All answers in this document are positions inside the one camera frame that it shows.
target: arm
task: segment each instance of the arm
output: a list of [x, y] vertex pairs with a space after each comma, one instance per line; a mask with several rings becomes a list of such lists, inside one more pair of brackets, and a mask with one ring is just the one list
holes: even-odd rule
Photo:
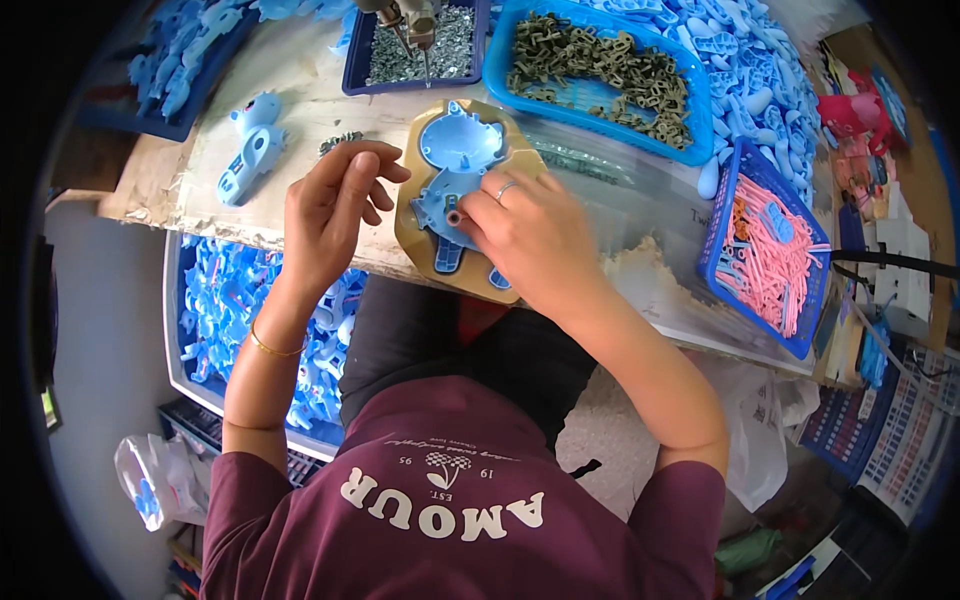
[[[504, 184], [499, 202], [495, 199]], [[461, 227], [543, 315], [623, 386], [660, 442], [657, 470], [680, 461], [727, 472], [728, 437], [716, 393], [689, 360], [607, 282], [583, 209], [549, 174], [491, 171], [466, 195]]]
[[400, 154], [382, 142], [337, 144], [287, 190], [283, 269], [252, 328], [275, 353], [250, 337], [240, 349], [224, 399], [225, 454], [248, 452], [286, 474], [283, 429], [297, 381], [297, 350], [320, 297], [353, 258], [360, 220], [379, 225], [375, 208], [394, 207], [376, 178], [410, 177], [396, 164]]

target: person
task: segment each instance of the person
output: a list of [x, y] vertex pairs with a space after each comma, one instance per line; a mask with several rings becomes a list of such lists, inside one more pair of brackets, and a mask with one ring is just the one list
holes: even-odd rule
[[[533, 310], [457, 348], [457, 297], [371, 276], [340, 381], [336, 458], [287, 482], [284, 417], [314, 306], [400, 150], [338, 144], [286, 197], [283, 269], [227, 387], [205, 598], [710, 598], [728, 442], [715, 392], [620, 297], [555, 178], [491, 171], [459, 227]], [[597, 362], [660, 442], [625, 523], [557, 463]]]

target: wooden table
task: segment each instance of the wooden table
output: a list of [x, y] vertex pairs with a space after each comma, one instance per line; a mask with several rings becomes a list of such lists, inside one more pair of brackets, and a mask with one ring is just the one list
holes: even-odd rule
[[[410, 122], [437, 99], [469, 97], [496, 104], [482, 84], [347, 97], [340, 88], [344, 59], [327, 50], [339, 34], [339, 24], [311, 23], [307, 19], [258, 26], [231, 62], [187, 141], [177, 144], [141, 136], [117, 191], [100, 203], [100, 214], [282, 250], [285, 190], [313, 166], [318, 146], [325, 139], [360, 131], [368, 139], [402, 148]], [[277, 124], [290, 132], [289, 143], [252, 199], [242, 207], [227, 207], [217, 201], [214, 186], [239, 147], [239, 134], [228, 114], [260, 91], [280, 96], [283, 112]], [[608, 198], [611, 196], [621, 199], [612, 212], [604, 214], [617, 216], [614, 222], [620, 217], [629, 220], [632, 229], [620, 247], [611, 249], [604, 268], [620, 292], [661, 333], [686, 348], [719, 352], [781, 372], [812, 373], [812, 352], [805, 361], [789, 355], [718, 302], [693, 272], [712, 208], [696, 195], [698, 170], [589, 132], [564, 132], [562, 126], [529, 119], [526, 122], [529, 129], [524, 122], [520, 125], [528, 136], [547, 128], [550, 135], [566, 135], [569, 145], [576, 144], [578, 150], [607, 160], [617, 156], [617, 168], [628, 174], [622, 179], [632, 181], [632, 187], [623, 181], [603, 187], [603, 183], [586, 179], [576, 169], [557, 173], [568, 185], [579, 185], [582, 198], [592, 195], [600, 204], [615, 204]], [[825, 177], [823, 187], [830, 190], [828, 167]], [[395, 185], [388, 183], [387, 188], [396, 192]], [[829, 192], [824, 203], [829, 210]], [[823, 217], [825, 225], [832, 228], [827, 212]], [[396, 242], [393, 214], [384, 215], [380, 226], [361, 227], [352, 265], [371, 273], [427, 283]]]

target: silver ring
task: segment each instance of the silver ring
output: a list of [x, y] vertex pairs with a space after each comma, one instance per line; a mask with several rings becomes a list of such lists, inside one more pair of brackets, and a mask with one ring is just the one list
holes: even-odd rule
[[496, 196], [494, 197], [494, 199], [495, 199], [497, 202], [500, 202], [500, 197], [503, 196], [503, 193], [504, 193], [505, 191], [507, 191], [507, 188], [509, 188], [511, 185], [516, 185], [516, 181], [507, 181], [506, 183], [504, 183], [504, 184], [503, 184], [503, 187], [501, 187], [501, 188], [499, 189], [499, 191], [497, 191]]

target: hand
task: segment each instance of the hand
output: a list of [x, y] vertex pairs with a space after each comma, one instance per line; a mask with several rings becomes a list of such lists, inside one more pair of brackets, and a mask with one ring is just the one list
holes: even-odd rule
[[[496, 194], [509, 181], [515, 181]], [[463, 229], [532, 308], [552, 319], [582, 295], [610, 287], [584, 210], [549, 173], [488, 172], [458, 209]]]
[[287, 289], [303, 294], [305, 303], [316, 305], [349, 266], [360, 220], [380, 225], [376, 210], [394, 207], [377, 178], [394, 183], [410, 179], [410, 171], [396, 164], [401, 154], [383, 142], [341, 142], [287, 188], [279, 278]]

